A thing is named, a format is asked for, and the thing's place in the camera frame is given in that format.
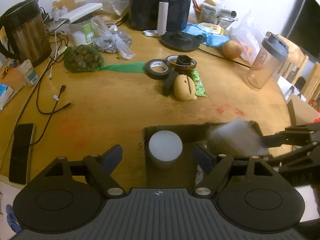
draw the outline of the smartphone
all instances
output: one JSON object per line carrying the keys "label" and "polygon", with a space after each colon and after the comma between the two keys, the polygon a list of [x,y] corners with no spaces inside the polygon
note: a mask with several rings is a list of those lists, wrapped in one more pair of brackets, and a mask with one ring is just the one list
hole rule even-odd
{"label": "smartphone", "polygon": [[9,166],[9,181],[26,185],[29,180],[31,146],[35,132],[34,123],[19,124],[13,134]]}

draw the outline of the television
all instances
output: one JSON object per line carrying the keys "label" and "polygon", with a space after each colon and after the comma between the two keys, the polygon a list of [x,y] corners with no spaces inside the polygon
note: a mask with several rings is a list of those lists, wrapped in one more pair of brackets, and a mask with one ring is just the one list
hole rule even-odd
{"label": "television", "polygon": [[316,0],[303,0],[287,39],[320,61],[320,5]]}

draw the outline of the white cylinder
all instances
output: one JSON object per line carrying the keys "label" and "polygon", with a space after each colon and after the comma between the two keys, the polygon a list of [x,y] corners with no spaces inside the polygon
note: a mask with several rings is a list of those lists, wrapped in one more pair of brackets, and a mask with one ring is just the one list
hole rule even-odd
{"label": "white cylinder", "polygon": [[167,30],[168,8],[169,8],[168,2],[159,2],[158,24],[157,24],[157,33],[159,35],[164,35]]}
{"label": "white cylinder", "polygon": [[182,141],[174,132],[162,130],[151,136],[149,152],[158,168],[169,168],[182,152]]}

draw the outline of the blue packet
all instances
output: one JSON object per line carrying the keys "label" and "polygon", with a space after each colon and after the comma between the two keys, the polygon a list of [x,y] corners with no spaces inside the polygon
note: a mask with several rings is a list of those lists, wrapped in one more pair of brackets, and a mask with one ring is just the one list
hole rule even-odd
{"label": "blue packet", "polygon": [[208,33],[207,35],[207,45],[209,47],[214,47],[217,49],[220,49],[222,45],[229,41],[229,36],[221,35],[221,34],[214,34],[214,33]]}
{"label": "blue packet", "polygon": [[189,33],[193,36],[202,35],[205,41],[202,44],[209,47],[221,48],[221,46],[228,40],[229,36],[213,33],[213,29],[201,26],[197,24],[187,24],[187,27],[183,30],[185,33]]}

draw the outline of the screw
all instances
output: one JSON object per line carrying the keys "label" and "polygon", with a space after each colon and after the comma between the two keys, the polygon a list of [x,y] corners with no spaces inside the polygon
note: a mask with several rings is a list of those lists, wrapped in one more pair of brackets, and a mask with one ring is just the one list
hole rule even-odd
{"label": "screw", "polygon": [[123,193],[123,189],[119,187],[112,187],[108,189],[108,194],[112,196],[119,196]]}
{"label": "screw", "polygon": [[199,187],[196,189],[196,193],[201,196],[206,196],[211,193],[211,190],[208,189],[207,187]]}

